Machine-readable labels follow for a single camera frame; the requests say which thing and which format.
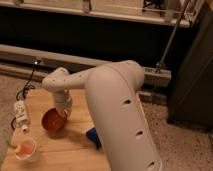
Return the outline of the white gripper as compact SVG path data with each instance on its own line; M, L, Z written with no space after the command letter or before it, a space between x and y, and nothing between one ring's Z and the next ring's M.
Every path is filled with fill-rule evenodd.
M54 106L60 115L70 115L72 98L68 90L53 93Z

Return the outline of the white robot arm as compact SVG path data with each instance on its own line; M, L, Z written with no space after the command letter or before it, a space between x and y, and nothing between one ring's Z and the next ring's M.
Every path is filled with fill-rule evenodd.
M61 116L70 114L71 89L83 89L111 171L163 171L138 91L145 69L133 60L106 63L74 74L59 67L42 80Z

